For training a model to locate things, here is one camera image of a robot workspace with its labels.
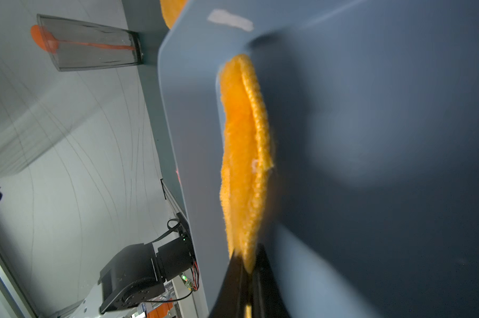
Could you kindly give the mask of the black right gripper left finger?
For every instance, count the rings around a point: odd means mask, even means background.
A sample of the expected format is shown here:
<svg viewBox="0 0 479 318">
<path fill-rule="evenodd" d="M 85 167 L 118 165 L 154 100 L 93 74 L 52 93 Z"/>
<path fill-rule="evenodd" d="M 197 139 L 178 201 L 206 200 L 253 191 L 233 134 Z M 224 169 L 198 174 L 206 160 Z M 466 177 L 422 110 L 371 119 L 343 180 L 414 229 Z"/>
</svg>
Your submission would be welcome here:
<svg viewBox="0 0 479 318">
<path fill-rule="evenodd" d="M 216 303 L 209 318 L 243 318 L 250 298 L 251 275 L 245 269 L 243 258 L 230 259 Z"/>
</svg>

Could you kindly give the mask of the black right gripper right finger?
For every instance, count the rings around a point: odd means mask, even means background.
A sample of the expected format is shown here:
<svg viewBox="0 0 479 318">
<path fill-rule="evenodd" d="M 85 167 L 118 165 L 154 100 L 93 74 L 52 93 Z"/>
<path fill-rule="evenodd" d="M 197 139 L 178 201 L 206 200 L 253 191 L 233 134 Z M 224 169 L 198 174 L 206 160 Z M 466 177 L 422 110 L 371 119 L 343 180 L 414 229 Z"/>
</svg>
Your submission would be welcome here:
<svg viewBox="0 0 479 318">
<path fill-rule="evenodd" d="M 271 269 L 265 247 L 257 247 L 251 281 L 253 318 L 290 318 Z"/>
</svg>

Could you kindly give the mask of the yellow insole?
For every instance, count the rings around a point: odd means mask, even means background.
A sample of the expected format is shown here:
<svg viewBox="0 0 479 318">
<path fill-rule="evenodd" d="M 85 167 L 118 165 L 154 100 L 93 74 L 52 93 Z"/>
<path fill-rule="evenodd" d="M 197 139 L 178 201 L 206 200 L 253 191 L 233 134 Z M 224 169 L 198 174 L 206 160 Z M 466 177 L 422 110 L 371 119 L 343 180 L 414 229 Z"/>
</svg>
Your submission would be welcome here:
<svg viewBox="0 0 479 318">
<path fill-rule="evenodd" d="M 228 251 L 251 274 L 273 158 L 266 106 L 247 55 L 239 54 L 223 67 L 220 99 L 226 115 L 220 202 Z"/>
<path fill-rule="evenodd" d="M 169 29 L 172 29 L 186 4 L 187 0 L 160 0 L 162 17 Z"/>
</svg>

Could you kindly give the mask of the blue plastic storage tray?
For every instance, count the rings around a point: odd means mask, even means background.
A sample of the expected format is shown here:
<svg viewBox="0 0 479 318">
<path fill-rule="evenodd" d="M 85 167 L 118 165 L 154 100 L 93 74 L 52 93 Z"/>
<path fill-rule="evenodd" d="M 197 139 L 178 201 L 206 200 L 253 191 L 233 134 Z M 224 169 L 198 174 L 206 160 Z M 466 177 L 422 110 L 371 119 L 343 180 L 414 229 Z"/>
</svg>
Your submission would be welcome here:
<svg viewBox="0 0 479 318">
<path fill-rule="evenodd" d="M 479 317 L 479 1 L 188 2 L 158 66 L 209 307 L 228 267 L 218 73 L 241 53 L 290 314 Z"/>
</svg>

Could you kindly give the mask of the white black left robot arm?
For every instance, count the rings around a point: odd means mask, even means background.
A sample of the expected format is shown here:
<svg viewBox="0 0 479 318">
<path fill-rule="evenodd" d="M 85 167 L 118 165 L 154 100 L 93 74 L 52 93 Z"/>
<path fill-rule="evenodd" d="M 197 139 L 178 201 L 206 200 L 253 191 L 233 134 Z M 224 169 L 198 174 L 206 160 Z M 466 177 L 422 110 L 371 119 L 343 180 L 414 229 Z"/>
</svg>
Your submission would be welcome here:
<svg viewBox="0 0 479 318">
<path fill-rule="evenodd" d="M 182 280 L 190 294 L 200 288 L 200 272 L 190 227 L 182 213 L 167 222 L 164 239 L 177 238 L 155 247 L 153 242 L 129 245 L 100 271 L 99 279 L 81 302 L 56 317 L 147 317 L 163 306 L 182 301 L 171 284 Z"/>
</svg>

